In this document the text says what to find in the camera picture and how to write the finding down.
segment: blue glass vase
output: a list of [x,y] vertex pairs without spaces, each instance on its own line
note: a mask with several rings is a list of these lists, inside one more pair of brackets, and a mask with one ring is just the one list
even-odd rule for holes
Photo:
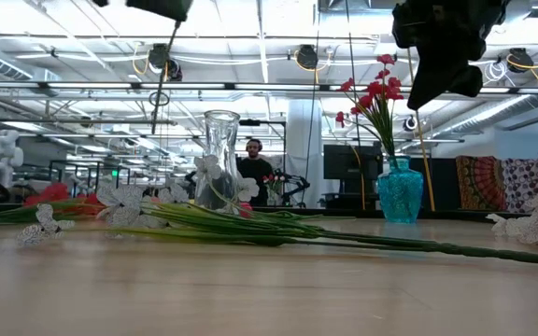
[[389,172],[377,179],[377,192],[385,219],[415,223],[422,200],[422,174],[408,168],[410,157],[389,157]]

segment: clear glass vase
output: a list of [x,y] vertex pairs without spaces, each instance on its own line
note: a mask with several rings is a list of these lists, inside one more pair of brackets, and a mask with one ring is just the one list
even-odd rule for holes
[[235,163],[235,140],[239,121],[240,115],[230,111],[212,110],[205,113],[205,155],[216,156],[221,168],[219,178],[209,181],[205,176],[196,183],[195,202],[207,209],[229,208],[231,205],[227,201],[237,201],[238,168]]
[[422,174],[410,170],[410,157],[388,158],[389,172],[377,179],[377,192],[385,219],[390,223],[415,223],[422,201]]

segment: table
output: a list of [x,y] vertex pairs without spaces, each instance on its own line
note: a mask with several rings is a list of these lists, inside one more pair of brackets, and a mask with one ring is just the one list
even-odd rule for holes
[[[482,223],[320,224],[538,251],[496,241]],[[95,232],[18,249],[19,230],[0,228],[0,335],[538,335],[538,265]]]

